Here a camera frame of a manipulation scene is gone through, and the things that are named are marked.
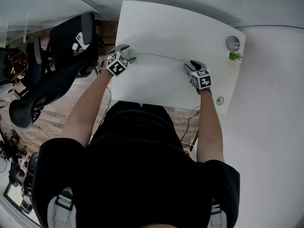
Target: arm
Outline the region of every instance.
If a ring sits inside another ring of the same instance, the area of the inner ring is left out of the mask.
[[[112,76],[110,72],[103,71],[86,89],[66,120],[62,138],[75,139],[84,147],[89,144],[101,101]]]
[[[212,95],[208,90],[200,90],[200,114],[197,160],[224,162],[223,135]]]

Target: round metal object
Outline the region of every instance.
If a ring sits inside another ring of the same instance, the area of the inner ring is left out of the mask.
[[[239,39],[236,36],[229,36],[226,39],[226,46],[229,51],[238,51],[240,47]]]
[[[224,97],[220,96],[217,98],[217,105],[221,105],[224,103]]]

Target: buckle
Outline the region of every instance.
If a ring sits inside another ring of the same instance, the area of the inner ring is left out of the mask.
[[[59,205],[60,207],[63,207],[64,209],[67,209],[69,211],[72,211],[73,209],[73,200],[72,195],[68,192],[66,194],[66,191],[60,192],[60,194],[57,196],[55,203]]]

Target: black and white marker cube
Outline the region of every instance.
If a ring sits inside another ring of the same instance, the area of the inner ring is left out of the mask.
[[[112,56],[108,57],[108,64],[106,68],[116,77],[123,73],[129,66],[128,60],[116,52]]]
[[[209,69],[202,69],[191,73],[191,79],[193,86],[198,89],[204,89],[211,87],[211,78]]]

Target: black t-shirt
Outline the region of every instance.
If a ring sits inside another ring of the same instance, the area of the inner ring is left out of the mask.
[[[239,173],[223,162],[193,161],[164,108],[118,102],[87,147],[67,138],[41,146],[32,203],[47,226],[49,201],[69,186],[77,228],[192,228],[207,227],[216,202],[233,227],[239,182]]]

